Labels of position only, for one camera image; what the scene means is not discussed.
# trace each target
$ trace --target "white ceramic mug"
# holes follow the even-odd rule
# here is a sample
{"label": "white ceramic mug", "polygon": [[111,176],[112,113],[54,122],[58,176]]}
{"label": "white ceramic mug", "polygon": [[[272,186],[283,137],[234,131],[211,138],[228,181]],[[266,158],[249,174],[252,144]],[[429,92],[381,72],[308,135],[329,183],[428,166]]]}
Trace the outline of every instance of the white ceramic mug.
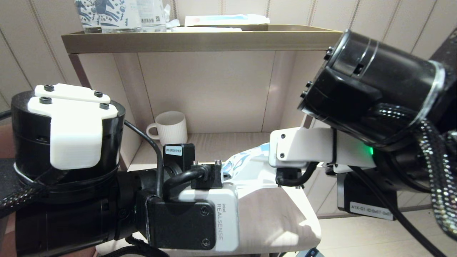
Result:
{"label": "white ceramic mug", "polygon": [[[151,134],[151,128],[157,128],[158,135]],[[155,123],[146,128],[146,134],[160,140],[162,145],[187,143],[186,117],[182,112],[163,112],[155,118]]]}

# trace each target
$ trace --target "black cable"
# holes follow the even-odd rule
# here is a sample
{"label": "black cable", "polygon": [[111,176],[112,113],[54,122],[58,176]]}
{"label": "black cable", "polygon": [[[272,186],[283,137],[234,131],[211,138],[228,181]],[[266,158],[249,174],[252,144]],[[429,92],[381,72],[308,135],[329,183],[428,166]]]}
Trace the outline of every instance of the black cable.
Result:
{"label": "black cable", "polygon": [[131,130],[140,135],[144,140],[146,140],[154,149],[155,154],[157,155],[157,184],[156,184],[156,195],[162,197],[162,185],[164,184],[164,158],[162,157],[162,151],[159,146],[145,133],[131,124],[129,121],[124,120],[124,124],[129,127]]}
{"label": "black cable", "polygon": [[0,219],[35,202],[47,192],[48,186],[57,184],[67,175],[67,173],[68,171],[50,168],[37,177],[32,183],[1,199]]}
{"label": "black cable", "polygon": [[6,119],[6,118],[8,118],[9,116],[11,116],[11,110],[7,110],[7,111],[4,111],[4,112],[0,112],[0,120]]}
{"label": "black cable", "polygon": [[128,236],[125,241],[133,246],[125,246],[110,252],[103,257],[121,257],[127,254],[136,254],[145,257],[170,257],[166,252],[150,246],[142,240],[136,239],[133,236]]}
{"label": "black cable", "polygon": [[207,171],[208,170],[204,166],[199,166],[197,168],[190,169],[188,171],[180,173],[177,176],[167,179],[167,181],[165,181],[165,183],[164,183],[163,199],[165,201],[168,201],[170,199],[171,189],[173,189],[174,187],[177,187],[179,185],[182,185],[186,182],[189,182],[193,179],[200,178],[200,177],[204,176]]}
{"label": "black cable", "polygon": [[365,172],[355,166],[349,166],[356,175],[362,180],[386,206],[392,215],[400,222],[400,224],[423,246],[435,257],[446,257],[436,246],[434,246],[428,239],[421,234],[407,219],[406,217],[395,207],[382,193],[381,189],[365,174]]}
{"label": "black cable", "polygon": [[286,178],[283,178],[282,176],[278,176],[278,177],[276,177],[276,183],[280,186],[286,186],[286,187],[297,187],[297,186],[303,185],[311,177],[313,172],[316,170],[316,167],[318,164],[319,164],[319,162],[317,162],[317,161],[310,162],[308,167],[306,168],[305,173],[297,179],[286,179]]}
{"label": "black cable", "polygon": [[436,221],[446,235],[457,241],[457,205],[454,201],[457,198],[457,157],[455,151],[448,150],[453,147],[452,142],[446,142],[435,125],[426,118],[408,128],[407,124],[417,115],[408,108],[379,103],[372,109],[372,114],[380,120],[404,127],[405,129],[397,135],[403,133],[403,136],[414,136],[425,161],[424,168],[429,173],[431,201]]}

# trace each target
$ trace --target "packaged item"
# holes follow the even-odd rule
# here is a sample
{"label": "packaged item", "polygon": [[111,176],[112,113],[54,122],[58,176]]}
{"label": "packaged item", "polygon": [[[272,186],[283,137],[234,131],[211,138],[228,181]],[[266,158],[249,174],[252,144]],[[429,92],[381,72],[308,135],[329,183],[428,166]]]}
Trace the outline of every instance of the packaged item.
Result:
{"label": "packaged item", "polygon": [[76,0],[74,5],[80,16],[84,33],[101,33],[99,16],[95,9],[95,0]]}
{"label": "packaged item", "polygon": [[140,32],[137,0],[96,0],[103,33]]}

